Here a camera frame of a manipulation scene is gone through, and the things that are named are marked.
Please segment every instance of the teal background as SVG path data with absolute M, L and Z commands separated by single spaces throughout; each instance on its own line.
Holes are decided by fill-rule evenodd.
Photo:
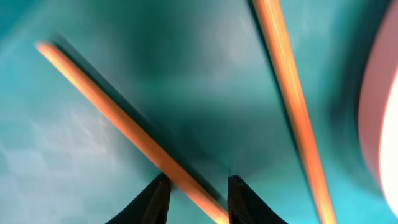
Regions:
M 356 130 L 387 4 L 281 1 L 339 223 L 398 223 Z M 104 223 L 159 173 L 36 51 L 38 40 L 79 52 L 223 205 L 238 174 L 288 223 L 319 223 L 247 1 L 2 0 L 0 10 L 0 223 Z M 175 189 L 168 223 L 212 220 Z

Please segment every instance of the pink object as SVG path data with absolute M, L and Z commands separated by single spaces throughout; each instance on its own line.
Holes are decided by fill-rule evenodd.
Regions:
M 371 172 L 398 216 L 398 1 L 371 51 L 359 100 L 359 140 Z

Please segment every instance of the wooden stick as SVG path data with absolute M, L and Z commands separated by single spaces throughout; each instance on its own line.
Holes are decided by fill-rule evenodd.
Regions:
M 266 38 L 320 220 L 324 224 L 334 224 L 335 213 L 319 160 L 282 9 L 278 0 L 254 0 L 254 7 Z
M 58 48 L 41 43 L 37 49 L 211 219 L 229 223 L 227 211 Z

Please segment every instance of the teal fabric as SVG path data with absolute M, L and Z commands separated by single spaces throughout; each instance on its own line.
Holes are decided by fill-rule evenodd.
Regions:
M 387 3 L 281 1 L 339 223 L 398 222 L 356 133 Z M 288 223 L 319 223 L 247 1 L 16 5 L 0 32 L 0 223 L 104 223 L 160 172 L 34 48 L 58 36 L 220 203 L 237 174 Z M 178 189 L 168 221 L 212 223 Z

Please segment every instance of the orange rod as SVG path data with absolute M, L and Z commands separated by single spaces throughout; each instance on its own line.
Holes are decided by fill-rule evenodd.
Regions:
M 319 159 L 280 3 L 278 0 L 254 0 L 254 6 L 266 38 L 267 48 L 271 55 L 320 220 L 324 224 L 334 224 L 336 223 L 335 213 Z
M 229 223 L 227 211 L 58 48 L 41 43 L 37 49 L 211 219 Z

